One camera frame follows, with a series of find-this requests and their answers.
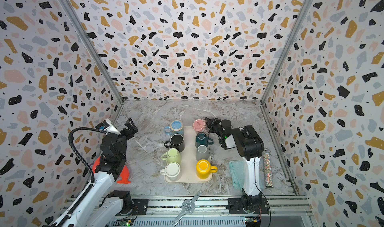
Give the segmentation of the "blue butterfly mug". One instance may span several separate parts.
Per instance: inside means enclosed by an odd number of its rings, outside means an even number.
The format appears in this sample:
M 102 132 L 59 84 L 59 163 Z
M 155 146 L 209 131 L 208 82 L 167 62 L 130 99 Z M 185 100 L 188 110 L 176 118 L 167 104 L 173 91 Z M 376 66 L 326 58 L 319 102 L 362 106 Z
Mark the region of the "blue butterfly mug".
M 171 124 L 164 128 L 165 134 L 167 136 L 172 136 L 175 134 L 184 135 L 184 124 L 181 121 L 173 121 Z

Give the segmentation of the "pink mug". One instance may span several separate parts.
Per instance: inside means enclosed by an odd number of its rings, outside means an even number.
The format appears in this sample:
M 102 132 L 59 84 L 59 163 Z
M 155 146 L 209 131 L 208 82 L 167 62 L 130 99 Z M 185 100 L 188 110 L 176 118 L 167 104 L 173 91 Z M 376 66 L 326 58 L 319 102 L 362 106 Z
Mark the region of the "pink mug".
M 200 133 L 200 132 L 207 133 L 208 132 L 206 121 L 202 120 L 202 119 L 195 120 L 192 127 L 196 133 Z

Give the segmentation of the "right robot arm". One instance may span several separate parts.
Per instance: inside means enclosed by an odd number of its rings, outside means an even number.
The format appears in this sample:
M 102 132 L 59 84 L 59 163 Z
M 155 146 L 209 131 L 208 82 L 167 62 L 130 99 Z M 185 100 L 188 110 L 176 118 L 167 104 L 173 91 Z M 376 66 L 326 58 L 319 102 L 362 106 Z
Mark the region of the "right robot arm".
M 205 118 L 209 133 L 218 136 L 224 150 L 237 149 L 244 165 L 244 185 L 241 198 L 228 199 L 230 214 L 269 214 L 270 206 L 260 188 L 260 161 L 265 145 L 253 126 L 233 128 L 229 120 Z

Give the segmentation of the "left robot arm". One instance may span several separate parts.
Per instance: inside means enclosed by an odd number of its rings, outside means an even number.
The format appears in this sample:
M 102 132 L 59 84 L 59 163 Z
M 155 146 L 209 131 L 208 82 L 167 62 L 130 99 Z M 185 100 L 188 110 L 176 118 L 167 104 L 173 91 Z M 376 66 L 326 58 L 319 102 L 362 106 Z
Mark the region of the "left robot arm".
M 104 134 L 100 145 L 102 155 L 95 170 L 81 156 L 74 145 L 77 131 L 94 131 Z M 80 127 L 69 133 L 69 145 L 90 174 L 90 181 L 71 204 L 71 206 L 50 227 L 104 227 L 115 215 L 133 211 L 134 202 L 130 192 L 117 191 L 105 198 L 105 203 L 95 211 L 104 193 L 116 182 L 126 165 L 127 142 L 138 132 L 132 119 L 128 119 L 125 128 L 117 130 L 109 119 L 98 124 L 94 129 Z

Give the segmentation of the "black mug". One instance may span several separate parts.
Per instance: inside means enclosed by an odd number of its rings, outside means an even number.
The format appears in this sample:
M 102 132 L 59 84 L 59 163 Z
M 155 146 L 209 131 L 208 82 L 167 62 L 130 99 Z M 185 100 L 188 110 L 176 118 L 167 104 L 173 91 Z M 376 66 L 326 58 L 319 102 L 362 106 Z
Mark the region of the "black mug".
M 164 143 L 165 148 L 175 148 L 180 153 L 184 151 L 185 149 L 185 143 L 184 143 L 184 137 L 181 134 L 174 134 L 171 136 L 169 141 L 166 141 Z

